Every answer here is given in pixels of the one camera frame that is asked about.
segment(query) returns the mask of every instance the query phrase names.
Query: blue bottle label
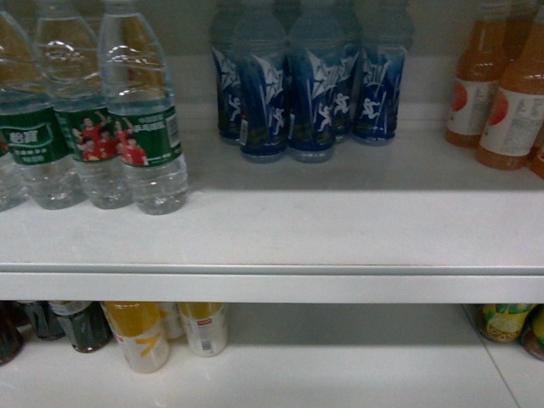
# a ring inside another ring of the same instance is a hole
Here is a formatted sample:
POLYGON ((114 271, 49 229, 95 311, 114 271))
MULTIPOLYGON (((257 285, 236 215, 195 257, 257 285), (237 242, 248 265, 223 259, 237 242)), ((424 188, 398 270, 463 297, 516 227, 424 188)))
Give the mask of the blue bottle label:
POLYGON ((334 145, 332 100, 338 79, 336 51, 317 56, 307 49, 291 56, 292 114, 294 123, 290 146, 297 150, 319 151, 334 145))
POLYGON ((353 133, 362 139, 385 141, 394 137, 399 111, 403 47, 364 48, 360 95, 353 133))
POLYGON ((353 42, 348 42, 343 48, 332 107, 332 131, 335 135, 346 134, 351 128, 351 98, 359 53, 359 47, 353 42))
POLYGON ((272 156, 287 146, 283 53, 249 54, 239 61, 242 95, 242 152, 272 156))
POLYGON ((237 140, 240 137, 241 91, 240 77, 232 47, 221 50, 212 47, 213 61, 217 71, 218 90, 218 129, 226 139, 237 140))

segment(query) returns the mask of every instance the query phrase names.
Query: shelf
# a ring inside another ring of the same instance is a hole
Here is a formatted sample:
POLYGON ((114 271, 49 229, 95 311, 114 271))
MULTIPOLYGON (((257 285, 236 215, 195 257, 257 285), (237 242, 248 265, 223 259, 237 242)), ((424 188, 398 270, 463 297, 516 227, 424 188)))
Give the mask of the shelf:
POLYGON ((79 354, 66 340, 32 339, 0 369, 0 405, 539 406, 516 405, 520 395, 460 306, 234 304, 230 312, 223 353, 199 358, 177 341, 149 375, 132 372, 114 343, 79 354))

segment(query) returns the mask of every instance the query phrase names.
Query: plastic water bottle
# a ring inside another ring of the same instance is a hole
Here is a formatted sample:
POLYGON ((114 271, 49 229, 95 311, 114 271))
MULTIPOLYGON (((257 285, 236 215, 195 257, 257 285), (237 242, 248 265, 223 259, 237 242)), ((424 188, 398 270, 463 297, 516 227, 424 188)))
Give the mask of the plastic water bottle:
POLYGON ((332 0, 303 0, 303 14, 291 29, 291 153, 299 162, 332 157, 333 98, 343 32, 332 17, 332 0))
POLYGON ((242 97, 241 152, 250 162, 275 162, 287 147, 286 33, 272 14, 272 0, 245 3, 234 34, 242 97))
POLYGON ((344 34, 343 54, 340 58, 340 71, 332 112, 332 132, 338 143, 344 141, 351 132, 351 116, 355 108, 355 74, 361 46, 361 26, 354 11, 353 0, 336 0, 332 12, 344 34))
POLYGON ((161 44, 133 0, 104 0, 99 65, 124 171, 143 213, 178 210, 187 168, 161 44))
POLYGON ((0 131, 31 197, 45 209, 87 197, 43 85, 31 44, 0 2, 0 131))
POLYGON ((232 36, 243 13, 241 0, 221 0, 208 30, 216 68, 218 129, 224 142, 238 145, 241 123, 240 78, 232 36))
POLYGON ((68 0, 39 0, 34 49, 77 175, 98 208, 132 202, 112 137, 99 76, 96 36, 68 0))
POLYGON ((0 211, 18 206, 27 196, 23 179, 0 133, 0 211))
POLYGON ((363 22, 360 94, 352 133, 363 145, 387 145, 397 128, 400 81, 413 24, 408 0, 380 0, 363 22))

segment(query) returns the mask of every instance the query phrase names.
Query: beverage bottle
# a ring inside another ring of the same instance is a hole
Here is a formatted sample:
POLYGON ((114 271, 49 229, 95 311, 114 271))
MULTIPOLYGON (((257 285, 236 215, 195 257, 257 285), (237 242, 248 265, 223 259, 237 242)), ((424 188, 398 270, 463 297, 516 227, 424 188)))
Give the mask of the beverage bottle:
POLYGON ((91 353, 111 340, 111 330, 99 302, 51 301, 49 306, 76 351, 91 353))
POLYGON ((134 0, 104 3, 99 66, 124 171, 143 213, 171 213, 186 200, 187 168, 162 47, 134 0))
POLYGON ((360 91, 352 134, 363 145, 391 143, 397 128, 400 84, 414 31, 408 0, 380 0, 363 23, 360 91))
POLYGON ((0 303, 0 366, 14 359, 23 344, 23 337, 5 313, 3 303, 0 303))
POLYGON ((533 24, 538 1, 536 0, 509 0, 510 14, 507 20, 507 29, 504 36, 504 51, 510 62, 519 58, 524 49, 525 41, 529 36, 533 24))
POLYGON ((41 340, 57 340, 65 336, 57 315, 53 312, 47 301, 19 300, 17 302, 23 307, 37 338, 41 340))
POLYGON ((96 36, 69 0, 39 0, 34 50, 76 173, 98 208, 132 202, 99 76, 96 36))
POLYGON ((245 4, 234 33, 241 81, 240 148, 249 162, 275 162, 287 147, 286 33, 272 14, 272 0, 245 4))
POLYGON ((544 121, 544 8, 535 17, 524 51, 505 70, 476 160, 501 170, 516 170, 528 159, 544 121))
POLYGON ((274 0, 274 17, 288 34, 302 13, 300 0, 274 0))
POLYGON ((106 318, 130 367, 153 372, 167 361, 170 346, 154 302, 103 302, 106 318))
POLYGON ((31 44, 2 2, 0 61, 0 132, 32 199, 48 210, 85 200, 31 44))
POLYGON ((544 307, 542 305, 529 316, 519 340, 527 353, 539 360, 544 360, 544 307))
POLYGON ((292 156, 299 162, 332 157, 333 99, 343 32, 332 17, 332 0, 303 0, 303 14, 291 29, 292 156))
POLYGON ((156 305, 161 313, 162 325, 167 339, 173 340, 182 337, 185 330, 178 304, 175 302, 157 302, 156 305))
POLYGON ((477 147, 508 58, 502 47, 508 0, 479 0, 479 15, 467 49, 457 62, 453 101, 445 139, 477 147))
POLYGON ((201 357, 211 357, 227 345, 228 329, 224 303, 180 303, 190 351, 201 357))
POLYGON ((232 37, 242 13, 241 0, 221 0, 208 30, 216 68, 219 135, 232 145, 238 145, 241 123, 240 77, 232 37))
POLYGON ((342 142, 351 132, 351 115, 355 106, 355 74, 360 55, 362 29, 354 11, 353 0, 335 0, 332 11, 344 35, 332 107, 332 132, 336 141, 342 142))
POLYGON ((0 133, 0 212, 18 206, 27 196, 20 171, 0 133))
POLYGON ((527 315, 535 306, 532 303, 483 304, 476 314, 476 325, 492 342, 511 342, 519 337, 527 315))

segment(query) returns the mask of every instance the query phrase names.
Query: green bottle label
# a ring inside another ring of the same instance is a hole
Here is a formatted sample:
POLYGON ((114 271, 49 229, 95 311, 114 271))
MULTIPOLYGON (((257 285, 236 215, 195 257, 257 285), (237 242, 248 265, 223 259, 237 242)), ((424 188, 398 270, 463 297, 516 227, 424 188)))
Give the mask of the green bottle label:
POLYGON ((114 137, 121 142, 122 159, 129 166, 161 166, 181 155, 174 107, 153 115, 111 116, 114 137))
POLYGON ((56 162, 70 154, 53 108, 0 115, 0 131, 14 160, 25 166, 56 162))
POLYGON ((120 142, 113 136, 105 107, 76 112, 56 110, 55 114, 74 160, 102 162, 118 155, 120 142))

